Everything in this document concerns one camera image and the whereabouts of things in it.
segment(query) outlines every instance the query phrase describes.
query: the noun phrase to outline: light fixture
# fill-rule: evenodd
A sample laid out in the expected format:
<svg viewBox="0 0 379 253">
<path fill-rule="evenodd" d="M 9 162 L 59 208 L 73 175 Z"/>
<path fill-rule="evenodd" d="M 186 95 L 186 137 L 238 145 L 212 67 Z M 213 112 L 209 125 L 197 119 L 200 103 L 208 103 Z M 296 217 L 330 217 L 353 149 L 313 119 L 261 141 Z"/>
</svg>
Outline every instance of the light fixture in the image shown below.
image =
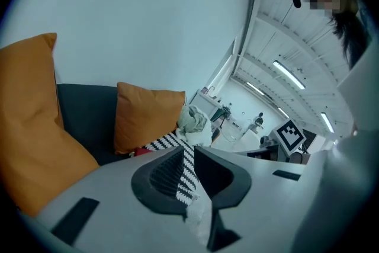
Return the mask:
<svg viewBox="0 0 379 253">
<path fill-rule="evenodd" d="M 325 123 L 326 123 L 326 125 L 327 125 L 329 131 L 331 131 L 332 133 L 334 133 L 333 126 L 332 126 L 332 124 L 330 123 L 330 120 L 328 119 L 327 115 L 326 115 L 324 112 L 322 112 L 322 113 L 321 113 L 321 117 L 322 117 L 323 120 L 325 121 Z"/>
<path fill-rule="evenodd" d="M 249 87 L 253 88 L 255 91 L 260 93 L 261 95 L 265 95 L 261 90 L 257 89 L 255 86 L 253 86 L 250 82 L 246 83 Z"/>
<path fill-rule="evenodd" d="M 285 76 L 287 76 L 288 78 L 290 78 L 300 89 L 305 89 L 306 86 L 303 85 L 301 83 L 300 80 L 297 79 L 297 77 L 295 75 L 292 74 L 292 72 L 290 72 L 290 70 L 288 70 L 284 65 L 282 65 L 279 61 L 275 60 L 273 63 L 272 63 L 276 68 L 278 68 L 281 72 L 284 73 Z"/>
<path fill-rule="evenodd" d="M 279 110 L 280 112 L 282 112 L 282 113 L 286 116 L 286 118 L 290 118 L 290 116 L 288 116 L 288 115 L 285 113 L 285 111 L 283 111 L 281 108 L 278 108 L 278 110 Z"/>
</svg>

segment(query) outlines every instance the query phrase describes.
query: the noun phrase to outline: red object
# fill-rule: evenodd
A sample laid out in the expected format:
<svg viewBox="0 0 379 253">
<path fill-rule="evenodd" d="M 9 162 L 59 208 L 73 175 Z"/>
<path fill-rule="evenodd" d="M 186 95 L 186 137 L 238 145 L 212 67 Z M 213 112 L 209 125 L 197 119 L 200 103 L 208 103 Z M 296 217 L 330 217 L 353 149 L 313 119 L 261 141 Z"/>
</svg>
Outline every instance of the red object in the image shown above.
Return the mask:
<svg viewBox="0 0 379 253">
<path fill-rule="evenodd" d="M 152 152 L 152 150 L 143 149 L 143 148 L 137 148 L 136 151 L 135 151 L 135 153 L 134 153 L 134 156 L 139 156 L 139 155 L 146 154 L 146 153 L 149 153 L 149 152 Z"/>
</svg>

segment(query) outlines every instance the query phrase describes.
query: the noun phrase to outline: black and white patterned fabric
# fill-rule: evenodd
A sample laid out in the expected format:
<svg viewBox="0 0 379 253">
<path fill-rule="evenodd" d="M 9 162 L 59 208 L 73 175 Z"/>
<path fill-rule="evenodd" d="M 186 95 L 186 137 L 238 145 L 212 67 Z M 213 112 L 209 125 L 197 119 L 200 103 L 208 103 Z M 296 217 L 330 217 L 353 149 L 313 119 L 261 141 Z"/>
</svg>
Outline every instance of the black and white patterned fabric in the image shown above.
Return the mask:
<svg viewBox="0 0 379 253">
<path fill-rule="evenodd" d="M 194 150 L 186 142 L 177 138 L 174 133 L 168 133 L 156 141 L 144 146 L 145 149 L 156 151 L 174 146 L 184 147 L 183 174 L 176 191 L 176 199 L 191 204 L 194 192 L 198 184 L 198 178 L 195 174 Z"/>
</svg>

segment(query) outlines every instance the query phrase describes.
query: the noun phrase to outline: ceiling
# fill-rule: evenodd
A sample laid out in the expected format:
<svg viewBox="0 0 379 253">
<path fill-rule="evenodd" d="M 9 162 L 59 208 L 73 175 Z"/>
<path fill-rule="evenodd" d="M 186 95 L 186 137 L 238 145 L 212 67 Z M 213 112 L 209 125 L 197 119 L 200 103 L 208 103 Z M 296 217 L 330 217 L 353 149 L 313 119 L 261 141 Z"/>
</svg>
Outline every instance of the ceiling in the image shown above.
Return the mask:
<svg viewBox="0 0 379 253">
<path fill-rule="evenodd" d="M 272 64 L 275 60 L 306 88 L 299 89 L 278 71 Z M 347 73 L 341 43 L 323 11 L 310 10 L 304 3 L 297 9 L 292 0 L 255 0 L 232 78 L 258 87 L 267 103 L 281 107 L 300 127 L 337 138 L 349 134 L 352 127 L 352 116 L 337 90 Z M 335 134 L 329 132 L 321 112 L 329 117 Z"/>
</svg>

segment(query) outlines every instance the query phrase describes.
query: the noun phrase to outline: dark gray couch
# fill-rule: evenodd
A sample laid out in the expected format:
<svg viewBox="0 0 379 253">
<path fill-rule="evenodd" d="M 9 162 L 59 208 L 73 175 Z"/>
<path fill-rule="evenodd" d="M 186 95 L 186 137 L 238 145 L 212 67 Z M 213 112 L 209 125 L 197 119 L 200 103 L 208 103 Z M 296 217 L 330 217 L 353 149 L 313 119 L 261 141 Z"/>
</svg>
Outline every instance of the dark gray couch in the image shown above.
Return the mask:
<svg viewBox="0 0 379 253">
<path fill-rule="evenodd" d="M 113 148 L 117 88 L 102 85 L 57 85 L 65 130 L 99 165 L 128 158 Z"/>
</svg>

